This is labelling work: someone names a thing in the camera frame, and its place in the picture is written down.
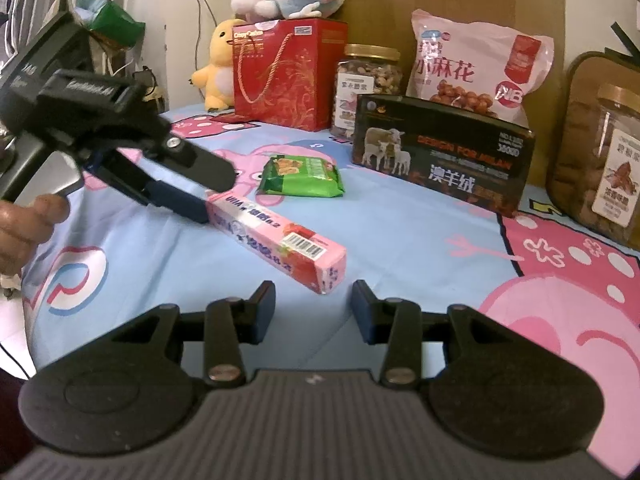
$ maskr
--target barcode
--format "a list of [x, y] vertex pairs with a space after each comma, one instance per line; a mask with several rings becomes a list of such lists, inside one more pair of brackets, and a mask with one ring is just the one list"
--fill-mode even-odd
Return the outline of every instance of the barcode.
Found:
[[311, 25], [305, 25], [304, 27], [294, 27], [294, 36], [311, 36], [314, 33], [314, 28]]
[[319, 245], [316, 245], [313, 242], [310, 242], [305, 237], [297, 235], [295, 233], [290, 233], [282, 239], [282, 244], [285, 247], [293, 249], [294, 251], [299, 252], [300, 254], [304, 254], [308, 256], [313, 261], [316, 261], [320, 256], [322, 256], [326, 249]]

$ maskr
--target white floor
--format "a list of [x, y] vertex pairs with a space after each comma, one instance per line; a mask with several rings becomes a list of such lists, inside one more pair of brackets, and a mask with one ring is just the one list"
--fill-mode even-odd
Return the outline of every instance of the white floor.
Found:
[[12, 300], [4, 298], [0, 292], [0, 368], [21, 379], [27, 379], [20, 368], [6, 354], [9, 352], [32, 376], [36, 370], [31, 361], [27, 340], [24, 334], [24, 316], [22, 315], [22, 300], [17, 295]]

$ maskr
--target green bag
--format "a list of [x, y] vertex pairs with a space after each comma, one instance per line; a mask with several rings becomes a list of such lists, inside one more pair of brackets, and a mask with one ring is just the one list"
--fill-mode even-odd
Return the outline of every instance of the green bag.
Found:
[[344, 194], [338, 169], [314, 156], [275, 155], [262, 170], [258, 193], [334, 197]]
[[133, 48], [145, 34], [145, 23], [111, 0], [76, 0], [76, 12], [88, 30], [115, 48]]

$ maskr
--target yellow plush toy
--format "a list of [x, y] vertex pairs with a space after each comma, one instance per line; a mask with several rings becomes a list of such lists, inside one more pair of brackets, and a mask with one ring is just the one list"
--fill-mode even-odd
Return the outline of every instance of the yellow plush toy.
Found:
[[226, 110], [234, 105], [234, 34], [235, 25], [243, 20], [226, 20], [213, 32], [209, 47], [209, 65], [194, 72], [191, 82], [205, 91], [208, 111]]

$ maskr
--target red box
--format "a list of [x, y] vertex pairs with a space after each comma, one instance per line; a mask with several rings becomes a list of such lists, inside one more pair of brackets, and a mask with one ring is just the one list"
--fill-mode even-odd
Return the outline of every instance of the red box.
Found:
[[308, 132], [327, 128], [347, 30], [320, 18], [234, 27], [236, 114]]

